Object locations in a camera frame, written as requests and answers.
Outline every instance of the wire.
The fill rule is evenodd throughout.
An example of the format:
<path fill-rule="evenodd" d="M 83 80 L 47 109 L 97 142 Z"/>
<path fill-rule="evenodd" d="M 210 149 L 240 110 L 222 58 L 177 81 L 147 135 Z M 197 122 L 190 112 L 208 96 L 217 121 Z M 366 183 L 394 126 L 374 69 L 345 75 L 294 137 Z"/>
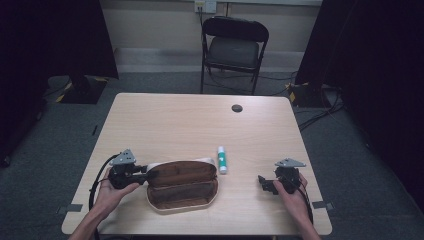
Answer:
<path fill-rule="evenodd" d="M 62 89 L 64 89 L 64 88 L 66 88 L 66 86 L 68 86 L 68 84 L 69 84 L 70 82 L 71 82 L 71 78 L 70 78 L 70 77 L 68 77 L 68 81 L 66 81 L 65 85 L 63 85 L 62 87 L 60 87 L 60 88 L 58 88 L 58 89 L 56 89 L 56 90 L 54 90 L 54 91 L 52 91 L 52 92 L 46 93 L 46 94 L 43 96 L 43 98 L 44 98 L 44 97 L 47 97 L 47 96 L 50 96 L 50 95 L 52 95 L 53 93 L 56 93 L 56 92 L 58 92 L 58 91 L 60 91 L 60 90 L 62 90 Z"/>
<path fill-rule="evenodd" d="M 315 123 L 316 121 L 318 121 L 319 119 L 321 119 L 321 118 L 323 118 L 323 117 L 325 117 L 325 116 L 327 116 L 327 115 L 332 116 L 332 114 L 333 114 L 333 113 L 336 113 L 336 112 L 340 111 L 341 109 L 343 109 L 344 104 L 343 104 L 343 103 L 338 104 L 339 95 L 340 95 L 340 92 L 339 92 L 339 91 L 337 91 L 336 100 L 334 101 L 334 103 L 333 103 L 333 105 L 331 106 L 331 108 L 329 108 L 329 109 L 327 109 L 327 110 L 325 110 L 325 111 L 323 111 L 323 112 L 321 112 L 321 113 L 319 113 L 319 114 L 317 114 L 317 115 L 313 116 L 313 117 L 312 117 L 312 118 L 310 118 L 309 120 L 307 120 L 307 121 L 305 121 L 305 122 L 303 122 L 303 123 L 299 124 L 299 125 L 298 125 L 299 130 L 300 130 L 300 131 L 303 131 L 303 130 L 305 130 L 307 127 L 309 127 L 310 125 L 312 125 L 313 123 Z"/>
<path fill-rule="evenodd" d="M 230 89 L 230 90 L 232 90 L 232 91 L 234 91 L 235 93 L 237 93 L 237 94 L 245 94 L 245 92 L 246 93 L 249 93 L 250 92 L 250 90 L 246 90 L 246 89 L 240 89 L 240 88 L 232 88 L 232 87 L 228 87 L 228 86 L 225 86 L 224 84 L 222 84 L 222 83 L 220 83 L 220 82 L 218 82 L 216 79 L 215 79 L 215 77 L 217 77 L 217 78 L 221 78 L 221 79 L 232 79 L 232 78 L 244 78 L 244 77 L 251 77 L 251 75 L 235 75 L 235 76 L 220 76 L 220 75 L 217 75 L 217 74 L 213 74 L 213 73 L 211 73 L 210 71 L 209 71 L 209 68 L 206 68 L 206 70 L 207 70 L 207 72 L 208 72 L 208 74 L 209 74 L 209 76 L 211 77 L 211 80 L 216 84 L 216 85 L 213 85 L 213 84 L 208 84 L 208 83 L 205 83 L 204 85 L 206 85 L 206 86 L 212 86 L 212 87 L 221 87 L 221 88 L 226 88 L 226 89 Z M 272 77 L 264 77 L 264 76 L 258 76 L 259 78 L 265 78 L 265 79 L 270 79 L 270 80 L 277 80 L 277 81 L 284 81 L 284 80 L 290 80 L 290 84 L 292 83 L 292 81 L 293 81 L 293 78 L 294 78 L 294 74 L 296 74 L 297 73 L 297 71 L 294 71 L 294 72 L 292 72 L 291 74 L 290 74 L 290 77 L 287 77 L 287 78 L 272 78 Z M 289 88 L 289 87 L 285 87 L 283 90 L 281 90 L 281 91 L 279 91 L 279 92 L 276 92 L 276 93 L 273 93 L 273 94 L 270 94 L 270 95 L 267 95 L 267 96 L 275 96 L 275 95 L 278 95 L 278 94 L 281 94 L 281 93 L 283 93 L 283 92 L 285 92 L 285 91 L 287 91 L 287 89 Z"/>

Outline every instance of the white wall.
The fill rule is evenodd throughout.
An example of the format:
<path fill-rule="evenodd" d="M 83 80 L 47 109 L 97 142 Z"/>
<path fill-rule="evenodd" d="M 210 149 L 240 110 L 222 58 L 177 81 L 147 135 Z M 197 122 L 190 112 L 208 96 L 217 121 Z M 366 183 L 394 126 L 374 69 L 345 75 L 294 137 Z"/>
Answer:
<path fill-rule="evenodd" d="M 115 48 L 200 50 L 200 20 L 193 1 L 101 0 Z M 226 3 L 217 4 L 224 15 Z M 229 13 L 264 24 L 268 51 L 304 52 L 319 6 L 231 3 Z"/>

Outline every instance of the chair seat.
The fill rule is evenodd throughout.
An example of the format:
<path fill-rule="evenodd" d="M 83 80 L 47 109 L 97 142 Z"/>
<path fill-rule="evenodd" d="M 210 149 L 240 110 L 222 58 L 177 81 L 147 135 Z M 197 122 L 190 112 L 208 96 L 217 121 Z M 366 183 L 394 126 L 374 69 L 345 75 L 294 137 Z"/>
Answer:
<path fill-rule="evenodd" d="M 252 41 L 215 37 L 212 39 L 206 63 L 255 69 L 259 44 Z"/>

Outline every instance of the black cable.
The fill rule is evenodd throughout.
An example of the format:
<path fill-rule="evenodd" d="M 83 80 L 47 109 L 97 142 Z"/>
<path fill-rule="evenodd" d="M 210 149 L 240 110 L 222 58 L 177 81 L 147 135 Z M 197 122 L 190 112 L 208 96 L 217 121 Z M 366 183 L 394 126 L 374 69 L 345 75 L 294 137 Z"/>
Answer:
<path fill-rule="evenodd" d="M 213 81 L 216 85 L 208 84 L 208 83 L 205 83 L 204 85 L 206 85 L 206 86 L 212 86 L 212 87 L 221 87 L 221 88 L 230 89 L 230 90 L 232 90 L 232 91 L 236 92 L 237 94 L 245 94 L 244 92 L 247 92 L 247 93 L 249 93 L 249 92 L 250 92 L 250 90 L 245 90 L 245 89 L 240 89 L 240 88 L 227 87 L 227 86 L 225 86 L 224 84 L 219 83 L 218 81 L 216 81 L 216 79 L 214 79 L 214 77 L 218 77 L 218 78 L 221 78 L 221 79 L 231 79 L 231 78 L 251 77 L 250 75 L 219 76 L 219 75 L 217 75 L 217 74 L 213 74 L 213 73 L 211 73 L 211 72 L 209 71 L 209 68 L 206 68 L 206 70 L 208 71 L 209 76 L 211 77 L 211 80 L 212 80 L 212 81 Z M 264 76 L 258 76 L 258 77 L 259 77 L 259 78 L 270 79 L 270 80 L 277 80 L 277 81 L 290 80 L 290 84 L 291 84 L 291 83 L 292 83 L 292 81 L 293 81 L 293 78 L 294 78 L 294 77 L 293 77 L 293 75 L 294 75 L 295 73 L 297 73 L 297 71 L 292 72 L 292 73 L 290 74 L 290 77 L 288 77 L 288 78 L 271 78 L 271 77 L 264 77 Z M 286 87 L 286 88 L 284 88 L 283 90 L 281 90 L 281 91 L 279 91 L 279 92 L 277 92 L 277 93 L 273 93 L 273 94 L 270 94 L 270 95 L 267 95 L 267 96 L 275 96 L 275 95 L 281 94 L 281 93 L 283 93 L 283 92 L 287 91 L 287 89 L 288 89 L 288 88 L 289 88 L 289 87 Z"/>
<path fill-rule="evenodd" d="M 303 188 L 305 189 L 305 192 L 303 192 L 302 190 L 300 190 L 299 187 L 297 188 L 297 191 L 300 192 L 300 194 L 303 197 L 303 200 L 305 200 L 306 208 L 308 210 L 309 219 L 311 220 L 311 223 L 314 224 L 314 215 L 312 214 L 312 208 L 311 208 L 311 203 L 309 201 L 308 192 L 306 191 L 305 185 L 303 185 L 302 182 L 300 182 L 300 184 L 302 184 Z"/>
<path fill-rule="evenodd" d="M 58 91 L 60 91 L 60 90 L 62 90 L 62 89 L 64 89 L 64 88 L 66 88 L 66 86 L 68 86 L 68 84 L 71 82 L 71 78 L 70 77 L 68 77 L 68 81 L 66 81 L 66 83 L 65 83 L 65 85 L 64 86 L 62 86 L 62 87 L 60 87 L 60 88 L 58 88 L 58 89 L 56 89 L 56 90 L 53 90 L 52 92 L 49 92 L 49 93 L 46 93 L 44 96 L 43 96 L 43 98 L 45 98 L 45 97 L 47 97 L 47 96 L 50 96 L 50 95 L 52 95 L 53 93 L 56 93 L 56 92 L 58 92 Z"/>
<path fill-rule="evenodd" d="M 110 162 L 110 160 L 116 158 L 119 154 L 113 155 L 112 157 L 110 157 L 108 160 L 106 160 L 105 163 L 103 163 L 103 166 L 100 168 L 99 173 L 97 174 L 96 180 L 94 180 L 93 186 L 90 189 L 90 197 L 88 199 L 88 210 L 90 211 L 93 208 L 94 205 L 94 196 L 96 195 L 96 190 L 97 190 L 97 186 L 99 185 L 99 183 L 103 180 L 100 180 L 100 177 L 102 175 L 103 170 L 105 169 L 106 165 Z M 99 231 L 96 230 L 94 231 L 94 239 L 96 240 L 100 240 L 100 235 L 99 235 Z"/>
<path fill-rule="evenodd" d="M 327 116 L 327 115 L 331 115 L 333 113 L 336 113 L 338 111 L 340 111 L 341 109 L 343 109 L 344 104 L 337 104 L 339 100 L 339 92 L 337 92 L 337 96 L 336 96 L 336 100 L 334 101 L 333 105 L 331 106 L 331 108 L 329 110 L 323 111 L 315 116 L 313 116 L 312 118 L 310 118 L 309 120 L 301 123 L 298 125 L 299 130 L 303 131 L 305 130 L 307 127 L 309 127 L 310 125 L 312 125 L 313 123 L 315 123 L 316 121 L 318 121 L 319 119 Z"/>
<path fill-rule="evenodd" d="M 292 72 L 291 73 L 292 75 L 290 77 L 287 77 L 287 78 L 273 78 L 273 77 L 265 77 L 265 76 L 261 76 L 261 75 L 259 75 L 258 78 L 264 78 L 264 79 L 276 80 L 276 81 L 285 81 L 285 80 L 292 80 L 294 73 L 297 73 L 297 71 Z M 218 77 L 218 78 L 222 78 L 222 79 L 244 78 L 244 77 L 246 77 L 246 78 L 249 77 L 250 78 L 250 77 L 252 77 L 251 75 L 220 76 L 220 75 L 213 74 L 213 73 L 210 73 L 210 75 L 215 76 L 215 77 Z"/>

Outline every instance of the folding chair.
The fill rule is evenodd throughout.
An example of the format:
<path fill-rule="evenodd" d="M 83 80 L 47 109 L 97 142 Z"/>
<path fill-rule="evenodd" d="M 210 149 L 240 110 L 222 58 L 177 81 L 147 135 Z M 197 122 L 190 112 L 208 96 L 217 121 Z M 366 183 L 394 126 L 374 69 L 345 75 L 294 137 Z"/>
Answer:
<path fill-rule="evenodd" d="M 207 36 L 213 37 L 209 46 Z M 267 28 L 256 21 L 222 16 L 206 19 L 202 25 L 200 93 L 203 93 L 205 67 L 207 67 L 209 74 L 211 68 L 252 73 L 251 94 L 254 95 L 268 38 Z"/>

